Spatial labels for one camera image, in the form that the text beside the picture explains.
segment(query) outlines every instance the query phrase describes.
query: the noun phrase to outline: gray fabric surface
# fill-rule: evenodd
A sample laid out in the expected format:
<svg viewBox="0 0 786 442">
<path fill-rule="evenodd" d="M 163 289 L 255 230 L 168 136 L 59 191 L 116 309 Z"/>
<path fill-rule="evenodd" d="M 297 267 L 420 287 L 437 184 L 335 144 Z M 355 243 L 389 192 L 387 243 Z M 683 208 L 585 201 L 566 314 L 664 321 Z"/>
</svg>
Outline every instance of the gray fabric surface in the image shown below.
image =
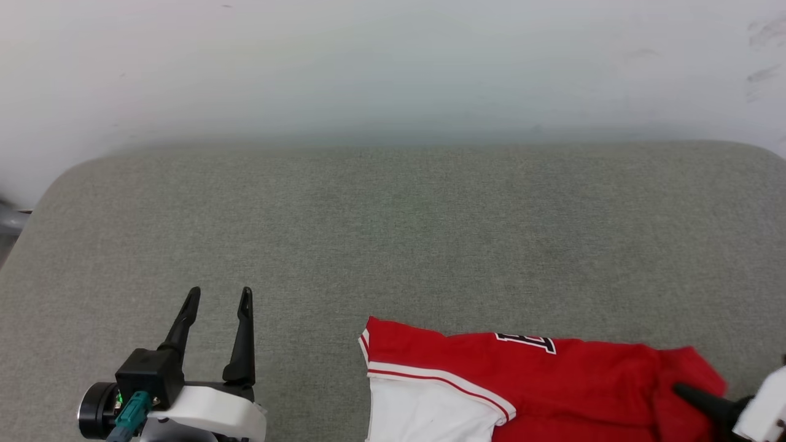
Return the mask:
<svg viewBox="0 0 786 442">
<path fill-rule="evenodd" d="M 214 381 L 255 292 L 270 442 L 361 441 L 357 337 L 694 345 L 730 395 L 786 351 L 786 163 L 719 142 L 145 154 L 55 182 L 0 270 L 0 440 L 75 412 L 203 290 L 186 377 Z"/>
</svg>

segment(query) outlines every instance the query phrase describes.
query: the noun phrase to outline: teal cable connector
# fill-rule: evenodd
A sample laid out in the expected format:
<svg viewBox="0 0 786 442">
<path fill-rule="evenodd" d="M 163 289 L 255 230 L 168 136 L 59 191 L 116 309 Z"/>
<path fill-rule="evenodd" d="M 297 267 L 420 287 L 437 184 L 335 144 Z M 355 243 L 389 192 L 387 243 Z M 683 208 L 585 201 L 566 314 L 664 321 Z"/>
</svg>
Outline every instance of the teal cable connector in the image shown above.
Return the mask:
<svg viewBox="0 0 786 442">
<path fill-rule="evenodd" d="M 147 392 L 136 392 L 115 419 L 115 428 L 107 442 L 129 442 L 152 410 L 152 400 Z"/>
</svg>

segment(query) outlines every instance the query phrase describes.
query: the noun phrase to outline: red shirt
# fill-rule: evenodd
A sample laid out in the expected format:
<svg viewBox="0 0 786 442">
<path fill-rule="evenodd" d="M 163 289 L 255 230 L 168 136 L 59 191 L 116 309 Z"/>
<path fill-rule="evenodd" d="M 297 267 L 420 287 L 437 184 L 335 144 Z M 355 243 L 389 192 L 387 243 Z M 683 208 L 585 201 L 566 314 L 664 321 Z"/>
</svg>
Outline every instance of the red shirt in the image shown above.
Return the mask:
<svg viewBox="0 0 786 442">
<path fill-rule="evenodd" d="M 722 396 L 725 382 L 693 348 L 655 350 L 502 333 L 446 337 L 369 318 L 369 375 L 434 381 L 500 411 L 493 442 L 704 442 L 710 422 L 676 396 L 684 382 Z"/>
</svg>

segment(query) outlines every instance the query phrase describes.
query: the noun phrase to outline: white stripe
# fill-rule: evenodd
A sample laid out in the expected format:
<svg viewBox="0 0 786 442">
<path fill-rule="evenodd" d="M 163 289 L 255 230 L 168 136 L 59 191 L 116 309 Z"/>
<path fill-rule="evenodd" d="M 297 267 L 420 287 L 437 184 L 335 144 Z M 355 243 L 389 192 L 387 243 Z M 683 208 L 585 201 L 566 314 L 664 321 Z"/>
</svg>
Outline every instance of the white stripe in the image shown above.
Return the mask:
<svg viewBox="0 0 786 442">
<path fill-rule="evenodd" d="M 360 351 L 363 352 L 363 359 L 365 359 L 365 366 L 369 366 L 369 353 L 365 350 L 365 345 L 363 344 L 362 337 L 358 338 L 358 343 L 360 344 Z"/>
<path fill-rule="evenodd" d="M 492 400 L 492 401 L 498 403 L 500 407 L 504 408 L 505 411 L 508 412 L 509 418 L 513 419 L 514 417 L 516 417 L 516 408 L 513 406 L 512 403 L 510 403 L 507 400 L 505 400 L 502 396 L 499 396 L 498 394 L 496 394 L 496 393 L 494 393 L 494 392 L 492 392 L 490 390 L 487 390 L 487 389 L 485 389 L 483 387 L 475 385 L 475 384 L 471 383 L 470 381 L 467 381 L 464 378 L 460 378 L 460 377 L 456 376 L 455 374 L 452 374 L 452 373 L 447 372 L 447 371 L 432 370 L 432 369 L 428 369 L 428 368 L 416 368 L 416 367 L 413 367 L 413 366 L 398 365 L 398 364 L 394 364 L 394 363 L 378 363 L 378 362 L 374 362 L 374 361 L 369 362 L 369 370 L 392 371 L 394 373 L 411 374 L 413 376 L 424 376 L 424 377 L 428 377 L 428 378 L 442 378 L 442 379 L 444 379 L 444 380 L 446 380 L 448 382 L 451 382 L 451 383 L 457 385 L 458 387 L 460 387 L 460 388 L 462 388 L 462 389 L 464 389 L 464 390 L 466 390 L 466 391 L 468 391 L 470 393 L 473 393 L 473 394 L 476 394 L 476 395 L 481 395 L 483 397 L 486 397 L 489 400 Z M 403 381 L 428 381 L 428 379 L 408 378 L 406 376 L 400 378 L 400 377 L 396 377 L 395 375 L 393 375 L 393 376 L 396 379 L 403 380 Z M 379 373 L 369 373 L 369 378 L 386 378 L 386 379 L 391 379 L 391 375 L 389 375 L 389 374 L 379 374 Z M 468 397 L 471 397 L 471 398 L 476 399 L 476 400 L 480 400 L 481 399 L 481 398 L 479 398 L 477 396 L 468 396 Z M 485 400 L 482 401 L 482 402 L 486 403 L 488 405 L 491 405 L 494 409 L 499 410 L 498 407 L 496 407 L 495 405 L 493 405 L 490 402 L 487 402 Z"/>
</svg>

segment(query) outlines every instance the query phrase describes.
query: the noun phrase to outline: red stripe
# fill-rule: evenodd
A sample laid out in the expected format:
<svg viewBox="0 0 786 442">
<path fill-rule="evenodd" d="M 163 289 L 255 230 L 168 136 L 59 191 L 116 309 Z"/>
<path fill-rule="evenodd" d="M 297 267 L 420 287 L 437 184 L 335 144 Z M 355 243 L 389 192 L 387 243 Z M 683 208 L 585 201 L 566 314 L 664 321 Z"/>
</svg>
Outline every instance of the red stripe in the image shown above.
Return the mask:
<svg viewBox="0 0 786 442">
<path fill-rule="evenodd" d="M 500 404 L 494 402 L 493 400 L 491 400 L 491 399 L 489 399 L 489 398 L 487 398 L 487 397 L 485 397 L 483 395 L 479 395 L 479 394 L 473 393 L 473 392 L 468 392 L 467 390 L 463 389 L 462 387 L 459 387 L 458 385 L 454 384 L 451 381 L 448 381 L 447 379 L 437 378 L 436 376 L 417 376 L 415 374 L 404 374 L 404 373 L 397 373 L 395 371 L 384 371 L 384 370 L 371 370 L 371 369 L 369 369 L 369 373 L 394 374 L 395 376 L 402 376 L 404 378 L 425 379 L 427 381 L 441 381 L 441 382 L 445 382 L 446 384 L 452 386 L 453 388 L 455 388 L 456 390 L 458 390 L 460 392 L 463 392 L 464 394 L 468 394 L 468 395 L 474 396 L 474 397 L 479 397 L 482 400 L 487 400 L 487 401 L 493 403 L 505 415 L 505 421 L 507 422 L 507 421 L 510 420 L 510 416 L 508 416 L 508 412 L 505 410 L 505 408 L 502 408 L 502 406 L 500 406 Z"/>
</svg>

